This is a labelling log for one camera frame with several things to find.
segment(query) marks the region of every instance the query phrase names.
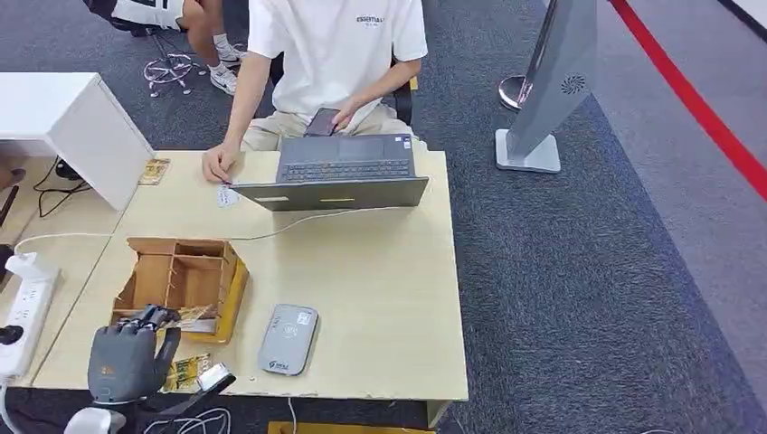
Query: red tape line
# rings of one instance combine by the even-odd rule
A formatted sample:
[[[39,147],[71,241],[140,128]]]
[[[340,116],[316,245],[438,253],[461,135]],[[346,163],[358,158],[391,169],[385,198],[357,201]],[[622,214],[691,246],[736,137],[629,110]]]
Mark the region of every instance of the red tape line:
[[[767,201],[767,169],[759,160],[738,140],[727,125],[724,124],[711,106],[697,93],[693,85],[685,78],[682,71],[668,57],[663,47],[649,32],[647,26],[639,19],[626,0],[611,0],[612,7],[629,27],[639,45],[649,56],[658,72],[674,93],[677,94],[687,110],[697,120],[697,123],[714,140],[719,149],[733,163],[738,172],[751,184],[756,193]]]

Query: smartphone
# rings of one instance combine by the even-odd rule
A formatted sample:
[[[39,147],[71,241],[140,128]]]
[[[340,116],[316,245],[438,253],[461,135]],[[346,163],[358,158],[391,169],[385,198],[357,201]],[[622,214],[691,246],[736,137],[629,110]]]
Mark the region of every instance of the smartphone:
[[[271,314],[258,366],[270,373],[298,375],[307,364],[317,311],[311,307],[277,305]]]
[[[307,132],[304,133],[304,137],[328,137],[333,134],[333,128],[336,125],[333,123],[333,118],[341,110],[335,108],[321,108],[317,110],[317,114],[314,115],[312,121],[307,127]]]

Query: laptop keyboard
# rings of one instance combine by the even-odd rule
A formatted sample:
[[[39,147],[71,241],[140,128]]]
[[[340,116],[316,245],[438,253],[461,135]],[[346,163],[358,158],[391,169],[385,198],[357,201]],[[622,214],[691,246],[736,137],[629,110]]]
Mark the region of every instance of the laptop keyboard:
[[[285,182],[404,178],[411,174],[409,160],[292,164],[285,165],[282,173]]]

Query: wooden box organizer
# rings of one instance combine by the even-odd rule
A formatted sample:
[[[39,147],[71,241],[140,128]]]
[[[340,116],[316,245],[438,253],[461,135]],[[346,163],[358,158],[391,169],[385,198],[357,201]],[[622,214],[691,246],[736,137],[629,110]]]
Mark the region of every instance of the wooden box organizer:
[[[211,344],[229,342],[249,273],[228,242],[130,238],[128,245],[138,261],[115,299],[111,324],[147,304],[173,309],[210,306],[201,319],[213,321],[214,332],[182,328],[182,337]]]

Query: stanchion base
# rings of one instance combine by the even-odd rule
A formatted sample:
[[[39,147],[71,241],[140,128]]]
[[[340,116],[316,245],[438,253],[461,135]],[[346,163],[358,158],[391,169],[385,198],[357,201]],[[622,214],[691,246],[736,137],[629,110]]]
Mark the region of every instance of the stanchion base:
[[[512,75],[501,81],[498,85],[498,94],[501,97],[501,104],[511,111],[519,111],[522,104],[519,101],[519,93],[522,91],[522,85],[525,84],[524,75]]]
[[[548,136],[538,145],[527,158],[509,159],[506,143],[508,130],[496,130],[496,167],[501,170],[522,170],[544,174],[558,174],[562,167],[559,164],[559,151],[556,148],[554,136]]]

